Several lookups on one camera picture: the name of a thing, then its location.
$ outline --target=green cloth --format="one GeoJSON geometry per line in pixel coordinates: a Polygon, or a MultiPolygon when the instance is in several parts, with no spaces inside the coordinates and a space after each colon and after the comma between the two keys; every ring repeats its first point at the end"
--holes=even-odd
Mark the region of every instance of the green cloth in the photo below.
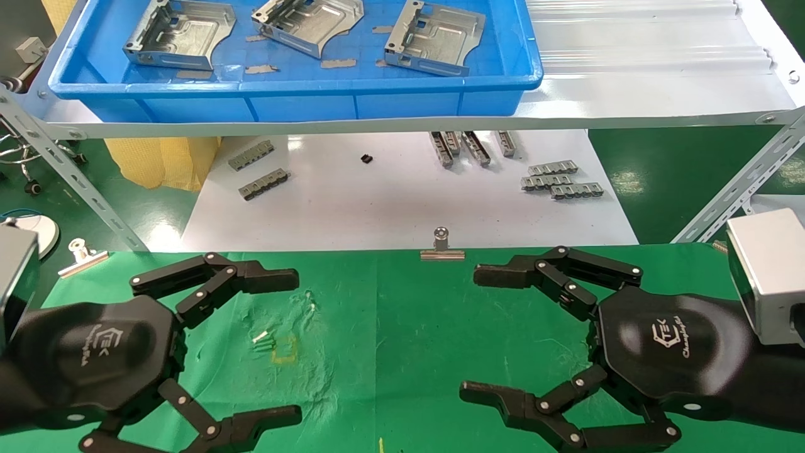
{"type": "MultiPolygon", "coordinates": [[[[736,298],[726,257],[703,244],[587,250],[642,267],[643,288],[651,292],[736,298]]],[[[472,282],[475,264],[504,264],[514,254],[542,251],[471,250],[465,262],[428,263],[417,251],[230,253],[230,259],[259,260],[266,268],[296,268],[301,287],[238,295],[190,331],[180,383],[215,418],[301,405],[302,424],[265,433],[258,452],[377,452],[380,438],[382,453],[551,451],[536,434],[506,429],[494,409],[458,397],[462,380],[544,394],[588,366],[585,323],[534,289],[472,282]]],[[[114,253],[60,281],[46,306],[125,301],[133,275],[189,256],[114,253]]],[[[172,307],[182,296],[164,302],[172,307]]],[[[582,427],[640,420],[603,392],[568,418],[582,427]]],[[[683,432],[674,453],[805,449],[802,434],[671,418],[683,432]]],[[[72,453],[89,431],[5,436],[0,451],[72,453]]],[[[163,404],[122,437],[179,451],[195,433],[163,404]]]]}

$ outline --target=yellow bag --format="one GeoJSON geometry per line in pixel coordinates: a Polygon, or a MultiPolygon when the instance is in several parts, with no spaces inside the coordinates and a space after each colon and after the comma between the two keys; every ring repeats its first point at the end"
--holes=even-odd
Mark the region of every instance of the yellow bag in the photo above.
{"type": "MultiPolygon", "coordinates": [[[[42,0],[56,33],[61,33],[76,0],[42,0]]],[[[107,139],[106,147],[123,177],[148,189],[161,185],[199,191],[213,164],[219,137],[107,139]]]]}

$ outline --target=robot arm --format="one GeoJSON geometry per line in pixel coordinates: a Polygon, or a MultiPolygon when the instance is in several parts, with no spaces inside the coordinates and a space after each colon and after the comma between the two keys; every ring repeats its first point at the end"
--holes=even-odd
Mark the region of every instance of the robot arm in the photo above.
{"type": "Polygon", "coordinates": [[[178,384],[184,370],[185,329],[192,329],[238,292],[299,287],[294,269],[266,270],[257,261],[215,253],[130,280],[134,298],[119,304],[83,302],[26,312],[0,356],[0,434],[69,429],[101,422],[85,436],[85,453],[153,453],[118,439],[168,401],[199,433],[187,453],[254,449],[260,434],[301,422],[289,405],[214,420],[178,384]],[[157,298],[190,289],[176,313],[157,298]]]}
{"type": "Polygon", "coordinates": [[[478,285],[534,286],[580,321],[592,366],[544,397],[465,381],[467,402],[497,408],[504,424],[539,434],[557,450],[663,451],[681,438],[665,415],[732,419],[805,432],[805,349],[760,343],[741,304],[639,288],[639,267],[568,247],[515,256],[505,266],[480,265],[478,285]],[[571,277],[615,290],[601,302],[571,277]],[[578,429],[563,413],[598,389],[644,423],[578,429]]]}

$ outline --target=metal bracket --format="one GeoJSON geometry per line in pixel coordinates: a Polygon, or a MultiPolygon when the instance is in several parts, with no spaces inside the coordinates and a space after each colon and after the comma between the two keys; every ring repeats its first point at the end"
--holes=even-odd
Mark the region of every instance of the metal bracket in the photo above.
{"type": "Polygon", "coordinates": [[[109,252],[94,251],[87,248],[86,242],[82,238],[75,238],[70,241],[67,249],[72,252],[76,258],[76,263],[59,271],[61,278],[67,278],[71,275],[76,275],[85,269],[91,268],[95,264],[106,261],[109,258],[109,252]]]}
{"type": "Polygon", "coordinates": [[[386,63],[438,76],[469,75],[464,59],[481,43],[486,16],[409,0],[386,42],[386,63]]]}
{"type": "Polygon", "coordinates": [[[135,64],[212,71],[213,49],[234,26],[225,3],[151,0],[123,52],[135,64]]]}
{"type": "Polygon", "coordinates": [[[362,0],[270,0],[252,14],[257,30],[321,59],[333,36],[351,30],[363,17],[362,0]]]}
{"type": "Polygon", "coordinates": [[[707,242],[737,210],[746,206],[763,184],[805,143],[805,115],[784,127],[671,240],[707,242]]]}
{"type": "Polygon", "coordinates": [[[464,261],[463,250],[450,250],[448,236],[450,232],[444,226],[440,226],[433,231],[433,250],[422,250],[419,258],[422,261],[464,261]]]}
{"type": "Polygon", "coordinates": [[[67,181],[67,184],[120,237],[125,245],[131,247],[133,251],[148,251],[146,244],[123,222],[123,219],[112,209],[103,195],[89,182],[87,176],[54,144],[53,139],[45,134],[39,121],[23,110],[11,93],[4,88],[0,88],[0,116],[6,120],[9,127],[24,137],[25,141],[59,173],[62,179],[67,181]]]}

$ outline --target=metal connector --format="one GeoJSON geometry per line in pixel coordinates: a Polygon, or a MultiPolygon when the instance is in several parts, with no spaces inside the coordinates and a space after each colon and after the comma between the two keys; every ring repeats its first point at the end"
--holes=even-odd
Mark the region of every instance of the metal connector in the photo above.
{"type": "Polygon", "coordinates": [[[433,149],[436,150],[436,155],[439,157],[439,162],[442,164],[442,167],[452,167],[452,153],[442,133],[431,132],[431,143],[433,143],[433,149]]]}
{"type": "Polygon", "coordinates": [[[517,152],[517,147],[514,145],[511,134],[508,131],[498,131],[496,135],[497,141],[501,144],[503,157],[514,157],[514,153],[517,152]]]}
{"type": "Polygon", "coordinates": [[[240,171],[261,158],[268,156],[272,151],[274,151],[274,145],[271,144],[271,140],[260,142],[232,159],[229,159],[229,166],[236,172],[240,171]]]}
{"type": "Polygon", "coordinates": [[[422,261],[464,261],[463,250],[450,250],[449,235],[450,232],[444,226],[436,228],[433,231],[433,250],[420,251],[419,258],[422,261]]]}
{"type": "Polygon", "coordinates": [[[489,164],[492,162],[492,159],[489,157],[489,153],[484,148],[484,144],[481,143],[481,140],[478,139],[478,136],[475,135],[473,131],[464,131],[461,134],[464,142],[467,144],[467,148],[469,149],[469,153],[473,155],[475,160],[478,161],[478,164],[481,164],[481,167],[488,167],[489,164]]]}
{"type": "Polygon", "coordinates": [[[579,166],[572,160],[551,162],[550,164],[534,165],[528,168],[528,174],[535,177],[544,175],[573,174],[579,171],[579,166]]]}
{"type": "Polygon", "coordinates": [[[288,177],[290,175],[290,172],[286,172],[285,170],[278,168],[273,172],[268,173],[264,177],[252,182],[251,184],[244,185],[238,190],[238,192],[241,194],[241,197],[243,197],[244,200],[249,201],[261,193],[264,193],[269,189],[273,189],[283,182],[288,181],[288,177]]]}
{"type": "Polygon", "coordinates": [[[571,185],[554,185],[551,187],[551,198],[563,200],[565,198],[600,197],[604,190],[597,182],[571,185]]]}
{"type": "Polygon", "coordinates": [[[553,185],[571,185],[573,180],[568,175],[550,175],[545,177],[524,177],[520,180],[521,188],[527,192],[545,190],[553,185]]]}

